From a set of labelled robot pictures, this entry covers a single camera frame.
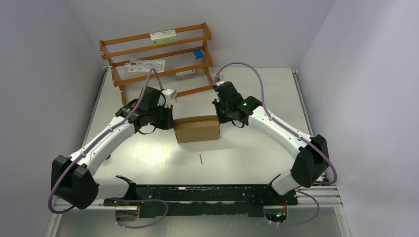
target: black mounting base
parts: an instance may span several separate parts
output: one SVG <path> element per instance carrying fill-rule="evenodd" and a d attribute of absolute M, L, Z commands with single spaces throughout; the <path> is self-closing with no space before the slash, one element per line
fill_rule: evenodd
<path fill-rule="evenodd" d="M 263 206 L 297 205 L 295 191 L 280 196 L 266 184 L 263 185 L 137 185 L 138 199 L 161 199 L 168 202 L 167 216 L 235 215 L 247 214 L 263 217 Z M 104 206 L 137 206 L 137 203 L 104 200 Z M 158 202 L 140 204 L 139 218 L 162 216 L 165 206 Z"/>

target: medicine box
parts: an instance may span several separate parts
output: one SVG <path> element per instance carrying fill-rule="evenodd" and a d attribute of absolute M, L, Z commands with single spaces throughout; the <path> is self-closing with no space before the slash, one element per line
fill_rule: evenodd
<path fill-rule="evenodd" d="M 192 69 L 192 70 L 187 70 L 184 72 L 180 72 L 180 73 L 176 73 L 176 79 L 178 80 L 183 80 L 183 79 L 188 79 L 191 77 L 196 76 L 196 70 Z"/>
<path fill-rule="evenodd" d="M 176 31 L 160 31 L 150 34 L 151 44 L 153 46 L 177 42 Z"/>

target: blue object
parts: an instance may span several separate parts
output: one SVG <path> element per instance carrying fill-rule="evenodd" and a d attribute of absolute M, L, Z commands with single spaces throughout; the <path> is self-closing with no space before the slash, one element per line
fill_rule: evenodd
<path fill-rule="evenodd" d="M 198 50 L 194 51 L 194 57 L 195 57 L 196 59 L 198 59 L 198 58 L 202 58 L 204 55 L 205 55 L 205 54 L 204 54 L 204 52 L 202 51 L 202 49 L 198 49 Z"/>

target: cardboard box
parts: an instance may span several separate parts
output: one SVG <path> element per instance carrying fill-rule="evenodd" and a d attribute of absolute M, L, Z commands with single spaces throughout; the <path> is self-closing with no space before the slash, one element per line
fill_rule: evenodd
<path fill-rule="evenodd" d="M 174 133 L 178 143 L 217 140 L 220 123 L 216 115 L 175 119 Z"/>
<path fill-rule="evenodd" d="M 153 46 L 177 42 L 176 31 L 174 30 L 154 32 L 150 34 L 150 38 Z"/>

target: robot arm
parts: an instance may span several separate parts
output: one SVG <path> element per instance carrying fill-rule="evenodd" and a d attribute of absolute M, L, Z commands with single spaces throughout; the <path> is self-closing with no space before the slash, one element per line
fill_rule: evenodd
<path fill-rule="evenodd" d="M 68 158 L 58 156 L 52 163 L 51 188 L 55 185 L 64 170 L 80 155 L 83 156 L 64 177 L 55 194 L 79 209 L 88 207 L 95 199 L 110 197 L 125 197 L 132 182 L 122 176 L 111 179 L 94 179 L 99 166 L 111 153 L 133 134 L 141 133 L 141 128 L 153 125 L 162 130 L 174 127 L 171 101 L 175 98 L 176 91 L 166 89 L 159 91 L 152 87 L 145 89 L 144 97 L 128 120 L 112 130 L 116 124 L 122 122 L 132 111 L 133 100 L 116 112 L 116 116 L 91 142 L 80 150 L 72 153 Z M 88 152 L 85 149 L 96 141 L 105 131 L 108 132 Z"/>
<path fill-rule="evenodd" d="M 327 143 L 322 136 L 310 137 L 310 135 L 291 127 L 269 110 L 268 115 L 259 100 L 252 96 L 243 99 L 233 83 L 229 81 L 217 82 L 214 90 L 218 95 L 218 99 L 214 100 L 213 104 L 220 123 L 239 121 L 243 125 L 256 128 L 281 145 L 295 159 L 294 165 L 290 170 L 279 174 L 271 181 L 270 186 L 275 192 L 284 195 L 300 186 L 309 188 L 328 168 L 328 164 L 324 159 L 310 146 L 301 141 L 301 138 L 305 138 L 328 156 Z M 279 126 L 273 121 L 274 119 L 285 125 L 290 131 L 298 134 L 298 137 L 291 134 L 284 127 Z"/>

